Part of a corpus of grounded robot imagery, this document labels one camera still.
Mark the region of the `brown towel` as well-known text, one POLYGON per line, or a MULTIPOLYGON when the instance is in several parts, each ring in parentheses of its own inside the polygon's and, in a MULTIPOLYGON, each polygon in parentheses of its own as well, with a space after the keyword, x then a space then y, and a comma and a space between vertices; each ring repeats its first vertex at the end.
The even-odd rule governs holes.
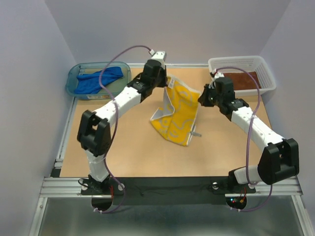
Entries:
POLYGON ((232 80, 234 90, 250 90, 254 89, 256 90, 258 85, 259 88, 261 88, 261 85, 258 80, 258 76, 256 72, 249 72, 249 74, 254 78, 253 79, 246 73, 224 73, 225 77, 228 77, 232 80))

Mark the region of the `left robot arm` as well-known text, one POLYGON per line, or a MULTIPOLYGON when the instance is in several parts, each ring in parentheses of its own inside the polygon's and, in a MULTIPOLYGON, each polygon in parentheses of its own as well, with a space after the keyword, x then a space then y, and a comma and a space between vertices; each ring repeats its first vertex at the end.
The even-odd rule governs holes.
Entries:
POLYGON ((77 141, 85 151, 90 174, 79 180, 83 190, 93 188, 103 194, 109 190, 110 172, 105 158, 116 135, 118 120, 132 107, 143 102, 155 88, 167 86, 166 66, 160 59, 149 59, 143 68, 124 89, 106 105, 95 111, 86 110, 80 120, 77 141))

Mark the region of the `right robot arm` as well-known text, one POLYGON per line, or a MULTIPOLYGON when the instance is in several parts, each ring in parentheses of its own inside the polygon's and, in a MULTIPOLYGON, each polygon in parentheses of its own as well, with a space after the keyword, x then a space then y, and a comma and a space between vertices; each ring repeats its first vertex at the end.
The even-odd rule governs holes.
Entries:
POLYGON ((299 174, 298 143, 274 132, 244 99, 236 98, 230 78, 218 77, 206 84, 198 102, 204 107, 217 106, 229 121, 247 134, 247 141, 253 141, 262 152, 257 165, 246 164, 228 173, 226 186, 230 191, 237 192, 244 184, 257 182, 272 185, 299 174))

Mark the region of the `yellow white towel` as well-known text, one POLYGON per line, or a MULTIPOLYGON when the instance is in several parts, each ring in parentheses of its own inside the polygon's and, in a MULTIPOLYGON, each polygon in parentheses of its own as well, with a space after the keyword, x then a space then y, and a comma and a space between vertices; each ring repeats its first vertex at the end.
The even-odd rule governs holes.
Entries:
POLYGON ((165 140, 187 147, 195 132, 200 96, 200 91, 175 76, 168 76, 163 105, 150 118, 151 125, 165 140))

